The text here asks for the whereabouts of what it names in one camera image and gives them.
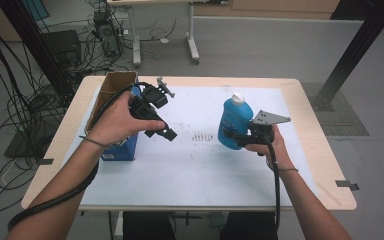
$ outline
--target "black tape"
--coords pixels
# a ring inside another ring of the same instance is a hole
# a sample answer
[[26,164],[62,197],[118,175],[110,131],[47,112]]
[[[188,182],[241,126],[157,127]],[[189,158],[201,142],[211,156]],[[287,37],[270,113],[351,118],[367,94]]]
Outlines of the black tape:
[[360,190],[357,183],[351,184],[348,180],[336,180],[335,182],[338,187],[349,187],[351,191]]
[[54,162],[54,159],[45,158],[45,159],[39,159],[37,164],[39,164],[39,165],[52,165],[53,162]]

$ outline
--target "cardboard box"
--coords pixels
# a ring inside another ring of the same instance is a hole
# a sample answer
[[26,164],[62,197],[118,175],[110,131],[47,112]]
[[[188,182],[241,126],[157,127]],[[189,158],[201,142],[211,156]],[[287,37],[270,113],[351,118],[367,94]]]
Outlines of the cardboard box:
[[[128,85],[137,82],[138,74],[136,72],[110,72],[105,77],[101,89],[98,93],[92,113],[85,127],[86,134],[92,129],[92,122],[101,108],[101,106],[116,92],[122,90]],[[134,87],[133,94],[139,94],[139,89]],[[132,161],[134,160],[136,142],[138,135],[135,134],[121,145],[114,144],[111,148],[106,149],[101,158],[104,161]]]

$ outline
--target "blue spray bottle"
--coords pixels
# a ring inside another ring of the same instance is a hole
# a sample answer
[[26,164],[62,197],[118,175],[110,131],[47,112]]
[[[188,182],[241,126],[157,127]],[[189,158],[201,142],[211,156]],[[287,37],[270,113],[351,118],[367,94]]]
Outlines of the blue spray bottle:
[[245,102],[245,97],[239,92],[234,92],[232,98],[227,99],[223,106],[224,111],[220,120],[218,139],[224,146],[239,150],[242,147],[238,146],[234,139],[226,137],[223,131],[246,135],[248,133],[248,122],[254,114]]

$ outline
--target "bottle cap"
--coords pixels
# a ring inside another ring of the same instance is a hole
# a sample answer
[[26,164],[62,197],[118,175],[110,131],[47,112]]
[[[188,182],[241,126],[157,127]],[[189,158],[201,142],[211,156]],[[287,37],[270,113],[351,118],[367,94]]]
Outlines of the bottle cap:
[[245,102],[245,97],[240,92],[233,92],[232,102],[235,105],[242,105]]

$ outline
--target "left hand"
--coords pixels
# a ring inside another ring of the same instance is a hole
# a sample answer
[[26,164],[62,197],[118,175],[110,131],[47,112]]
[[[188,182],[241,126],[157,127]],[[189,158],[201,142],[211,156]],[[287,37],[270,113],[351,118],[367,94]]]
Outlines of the left hand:
[[123,93],[102,114],[88,134],[88,138],[105,145],[111,145],[139,131],[159,130],[165,127],[163,121],[133,118],[128,106],[131,99],[133,99],[133,95],[130,92]]

